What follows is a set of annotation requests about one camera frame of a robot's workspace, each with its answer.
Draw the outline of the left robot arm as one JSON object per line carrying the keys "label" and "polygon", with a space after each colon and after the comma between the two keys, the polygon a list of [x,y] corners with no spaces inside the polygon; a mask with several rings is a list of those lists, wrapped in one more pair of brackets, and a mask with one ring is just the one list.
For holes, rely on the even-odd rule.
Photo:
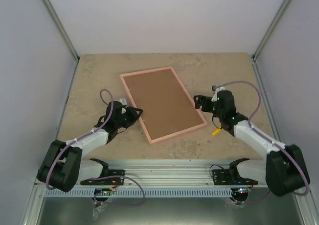
{"label": "left robot arm", "polygon": [[70,191],[77,183],[87,185],[94,181],[105,184],[110,177],[109,165],[99,159],[84,160],[83,157],[110,143],[119,129],[135,124],[143,110],[127,106],[122,101],[109,103],[106,114],[85,135],[68,141],[53,141],[40,165],[36,178],[49,189]]}

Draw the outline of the yellow handled screwdriver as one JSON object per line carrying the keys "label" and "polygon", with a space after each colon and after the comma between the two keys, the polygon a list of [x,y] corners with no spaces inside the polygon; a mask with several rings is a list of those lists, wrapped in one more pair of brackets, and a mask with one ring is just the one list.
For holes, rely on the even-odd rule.
{"label": "yellow handled screwdriver", "polygon": [[212,132],[212,136],[216,136],[221,130],[222,127],[218,127],[215,131]]}

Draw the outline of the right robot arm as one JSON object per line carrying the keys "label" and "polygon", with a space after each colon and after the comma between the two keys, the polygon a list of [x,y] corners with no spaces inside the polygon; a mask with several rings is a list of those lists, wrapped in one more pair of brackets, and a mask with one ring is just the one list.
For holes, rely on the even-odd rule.
{"label": "right robot arm", "polygon": [[232,92],[218,88],[213,97],[195,95],[193,99],[196,109],[211,113],[212,118],[219,119],[223,130],[245,142],[263,158],[262,162],[248,158],[231,162],[226,173],[231,184],[264,183],[278,197],[300,188],[305,188],[305,194],[309,192],[310,178],[301,149],[268,136],[248,117],[237,112]]}

